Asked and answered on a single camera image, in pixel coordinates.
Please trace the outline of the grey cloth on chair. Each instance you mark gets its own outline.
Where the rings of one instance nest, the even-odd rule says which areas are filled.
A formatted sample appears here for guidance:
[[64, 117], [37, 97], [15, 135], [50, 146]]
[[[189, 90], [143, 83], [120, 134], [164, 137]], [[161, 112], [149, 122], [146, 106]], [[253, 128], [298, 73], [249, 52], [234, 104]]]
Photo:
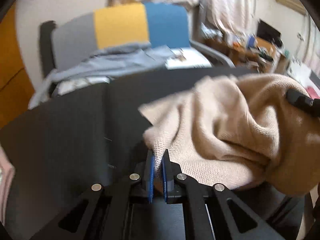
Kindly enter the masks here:
[[116, 79], [121, 76], [164, 68], [175, 53], [168, 46], [151, 47], [150, 42], [126, 43], [93, 52], [88, 58], [67, 70], [52, 70], [29, 101], [28, 108], [37, 107], [52, 83], [81, 77], [105, 76]]

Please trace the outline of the folded white pink clothes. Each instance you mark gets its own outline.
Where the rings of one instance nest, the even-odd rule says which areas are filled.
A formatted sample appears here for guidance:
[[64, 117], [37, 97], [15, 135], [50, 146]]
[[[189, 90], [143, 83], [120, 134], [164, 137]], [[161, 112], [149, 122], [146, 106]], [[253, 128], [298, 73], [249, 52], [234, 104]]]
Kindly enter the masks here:
[[1, 223], [5, 225], [7, 201], [10, 193], [12, 180], [15, 176], [15, 168], [7, 158], [7, 155], [5, 154], [2, 147], [0, 149], [0, 166], [1, 166], [1, 188], [0, 188]]

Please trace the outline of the cluttered wooden desk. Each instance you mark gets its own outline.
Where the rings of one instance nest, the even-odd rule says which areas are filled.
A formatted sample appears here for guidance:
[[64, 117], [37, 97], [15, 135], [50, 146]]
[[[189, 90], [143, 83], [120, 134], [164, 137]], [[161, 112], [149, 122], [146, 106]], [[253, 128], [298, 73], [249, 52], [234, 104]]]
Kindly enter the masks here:
[[255, 35], [204, 38], [204, 44], [226, 55], [236, 67], [247, 67], [259, 73], [284, 74], [289, 59], [280, 49]]

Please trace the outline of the black monitor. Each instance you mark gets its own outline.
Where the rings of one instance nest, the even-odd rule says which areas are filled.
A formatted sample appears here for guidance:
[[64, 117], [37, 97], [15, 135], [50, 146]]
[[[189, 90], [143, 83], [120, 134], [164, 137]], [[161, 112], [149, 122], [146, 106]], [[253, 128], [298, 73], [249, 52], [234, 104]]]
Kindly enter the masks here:
[[281, 33], [261, 19], [258, 22], [256, 36], [274, 44], [276, 44], [281, 39]]

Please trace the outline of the beige knit sweater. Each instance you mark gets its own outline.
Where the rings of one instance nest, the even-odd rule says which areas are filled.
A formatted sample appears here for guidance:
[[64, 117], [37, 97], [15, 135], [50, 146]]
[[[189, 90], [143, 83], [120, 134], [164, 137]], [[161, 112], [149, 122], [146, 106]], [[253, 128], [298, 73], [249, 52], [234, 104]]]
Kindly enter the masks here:
[[287, 195], [308, 193], [319, 183], [319, 118], [291, 105], [289, 89], [306, 95], [279, 74], [206, 76], [190, 90], [141, 105], [156, 173], [168, 153], [204, 185], [243, 190], [266, 181]]

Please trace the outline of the orange wooden cabinet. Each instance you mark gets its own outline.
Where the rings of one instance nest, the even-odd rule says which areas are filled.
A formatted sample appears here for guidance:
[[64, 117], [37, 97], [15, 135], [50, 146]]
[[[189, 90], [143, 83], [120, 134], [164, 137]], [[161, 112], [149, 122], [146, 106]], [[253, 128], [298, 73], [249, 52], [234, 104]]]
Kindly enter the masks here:
[[28, 109], [34, 93], [25, 70], [16, 35], [16, 5], [1, 21], [0, 39], [0, 126], [4, 127]]

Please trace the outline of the grey yellow blue chair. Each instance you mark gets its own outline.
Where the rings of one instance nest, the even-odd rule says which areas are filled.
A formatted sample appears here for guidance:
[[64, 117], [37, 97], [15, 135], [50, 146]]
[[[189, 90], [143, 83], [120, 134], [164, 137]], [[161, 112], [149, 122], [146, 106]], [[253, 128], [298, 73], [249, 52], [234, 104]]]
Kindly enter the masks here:
[[224, 66], [233, 62], [220, 52], [189, 38], [188, 14], [184, 7], [165, 3], [132, 3], [103, 9], [57, 25], [40, 25], [39, 49], [43, 75], [80, 63], [95, 50], [129, 42], [149, 41], [153, 47], [194, 47]]

